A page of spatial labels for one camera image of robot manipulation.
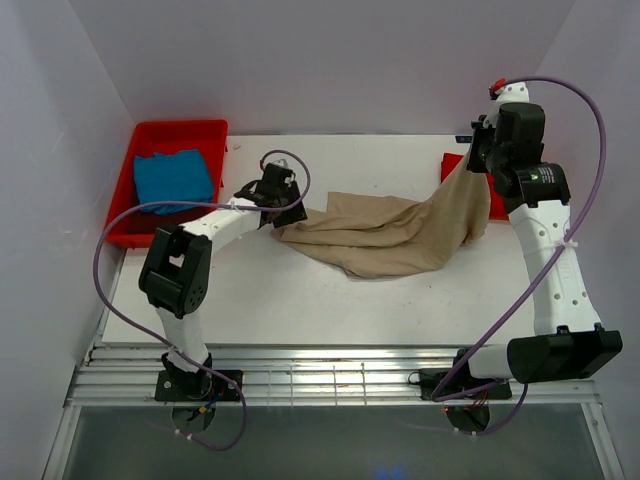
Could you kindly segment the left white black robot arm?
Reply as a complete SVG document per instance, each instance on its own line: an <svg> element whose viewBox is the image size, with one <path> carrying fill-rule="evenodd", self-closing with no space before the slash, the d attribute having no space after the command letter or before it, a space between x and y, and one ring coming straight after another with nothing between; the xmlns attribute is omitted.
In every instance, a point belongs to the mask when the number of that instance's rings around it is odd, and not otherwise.
<svg viewBox="0 0 640 480"><path fill-rule="evenodd" d="M246 184L227 202L181 225L158 227L139 277L170 342L162 357L172 385L188 398L201 399L212 376L197 310L208 292L211 259L242 235L266 225L288 226L307 218L294 171L284 159L262 163L262 177Z"/></svg>

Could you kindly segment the beige t shirt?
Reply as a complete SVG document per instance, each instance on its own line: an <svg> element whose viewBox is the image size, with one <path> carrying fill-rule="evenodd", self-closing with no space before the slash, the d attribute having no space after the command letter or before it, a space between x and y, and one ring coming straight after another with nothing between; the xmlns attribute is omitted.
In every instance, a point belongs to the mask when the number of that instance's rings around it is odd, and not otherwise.
<svg viewBox="0 0 640 480"><path fill-rule="evenodd" d="M271 236L361 279L440 270L460 248L478 241L489 222L487 178L469 171L467 160L422 202L331 192L324 211L308 210L307 220L276 228Z"/></svg>

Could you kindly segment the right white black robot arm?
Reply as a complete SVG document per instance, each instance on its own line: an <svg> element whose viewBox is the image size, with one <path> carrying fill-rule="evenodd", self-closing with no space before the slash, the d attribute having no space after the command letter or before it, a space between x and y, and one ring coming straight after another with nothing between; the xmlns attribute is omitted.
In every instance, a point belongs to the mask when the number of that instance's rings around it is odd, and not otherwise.
<svg viewBox="0 0 640 480"><path fill-rule="evenodd" d="M474 397L486 386L582 380L623 347L607 330L587 293L572 240L570 190L563 169L542 161L545 113L537 104L507 102L474 129L468 168L488 173L518 237L534 305L534 333L505 345L485 339L445 376L454 390Z"/></svg>

